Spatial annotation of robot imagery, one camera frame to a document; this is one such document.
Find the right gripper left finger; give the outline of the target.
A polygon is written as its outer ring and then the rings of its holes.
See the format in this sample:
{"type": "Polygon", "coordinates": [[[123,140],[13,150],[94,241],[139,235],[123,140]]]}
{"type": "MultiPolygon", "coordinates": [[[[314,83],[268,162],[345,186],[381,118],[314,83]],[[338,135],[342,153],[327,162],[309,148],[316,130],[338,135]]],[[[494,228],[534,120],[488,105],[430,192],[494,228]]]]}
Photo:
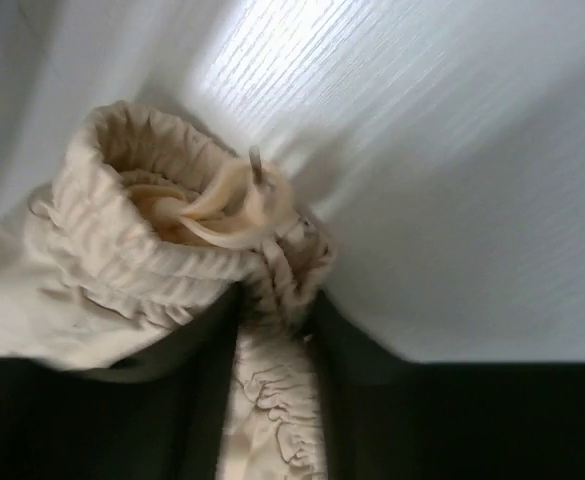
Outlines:
{"type": "Polygon", "coordinates": [[[0,479],[212,479],[244,292],[108,368],[0,357],[0,479]]]}

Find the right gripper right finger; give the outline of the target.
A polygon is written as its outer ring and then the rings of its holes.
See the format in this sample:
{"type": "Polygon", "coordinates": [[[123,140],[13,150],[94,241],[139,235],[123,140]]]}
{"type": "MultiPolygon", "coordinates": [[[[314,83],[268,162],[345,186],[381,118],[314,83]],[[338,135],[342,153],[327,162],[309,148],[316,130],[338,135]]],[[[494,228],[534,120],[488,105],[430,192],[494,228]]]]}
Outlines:
{"type": "Polygon", "coordinates": [[[332,479],[585,479],[585,364],[419,364],[325,295],[307,330],[332,479]]]}

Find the beige trousers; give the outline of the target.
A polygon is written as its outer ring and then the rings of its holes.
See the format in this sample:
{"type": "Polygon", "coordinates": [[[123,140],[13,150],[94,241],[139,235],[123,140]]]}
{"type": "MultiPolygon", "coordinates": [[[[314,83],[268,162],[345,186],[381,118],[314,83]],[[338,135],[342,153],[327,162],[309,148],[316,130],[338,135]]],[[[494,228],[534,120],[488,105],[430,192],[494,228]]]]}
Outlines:
{"type": "Polygon", "coordinates": [[[212,479],[328,475],[306,312],[336,257],[285,175],[183,119],[94,109],[0,219],[0,357],[108,368],[244,292],[212,479]]]}

